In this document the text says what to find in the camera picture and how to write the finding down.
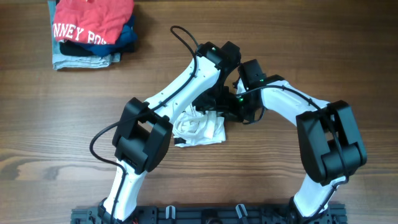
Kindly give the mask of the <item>white underwear black striped waistband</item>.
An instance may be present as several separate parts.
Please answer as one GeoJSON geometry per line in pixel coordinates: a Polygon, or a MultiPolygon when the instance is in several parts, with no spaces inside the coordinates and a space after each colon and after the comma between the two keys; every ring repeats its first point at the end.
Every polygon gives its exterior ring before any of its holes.
{"type": "Polygon", "coordinates": [[[215,111],[199,112],[189,105],[173,126],[174,145],[191,147],[217,144],[226,141],[224,117],[215,111]]]}

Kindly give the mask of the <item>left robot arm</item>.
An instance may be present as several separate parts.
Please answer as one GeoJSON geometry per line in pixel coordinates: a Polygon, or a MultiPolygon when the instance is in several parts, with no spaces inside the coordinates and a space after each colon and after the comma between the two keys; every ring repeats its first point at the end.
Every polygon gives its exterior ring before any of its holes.
{"type": "Polygon", "coordinates": [[[135,211],[137,195],[147,173],[165,157],[172,128],[189,106],[198,111],[229,111],[234,97],[224,83],[241,63],[240,48],[232,42],[217,47],[201,44],[190,65],[158,94],[125,105],[112,144],[117,173],[110,195],[98,207],[103,223],[127,223],[135,211]]]}

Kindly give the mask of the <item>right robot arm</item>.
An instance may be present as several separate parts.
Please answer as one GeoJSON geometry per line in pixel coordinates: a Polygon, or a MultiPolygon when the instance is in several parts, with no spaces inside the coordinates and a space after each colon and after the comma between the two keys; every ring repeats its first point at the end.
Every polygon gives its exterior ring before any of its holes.
{"type": "Polygon", "coordinates": [[[240,105],[271,110],[295,125],[306,172],[283,216],[288,223],[310,223],[324,216],[338,187],[367,161],[366,149],[347,102],[312,98],[279,75],[266,76],[257,60],[238,66],[234,83],[240,105]]]}

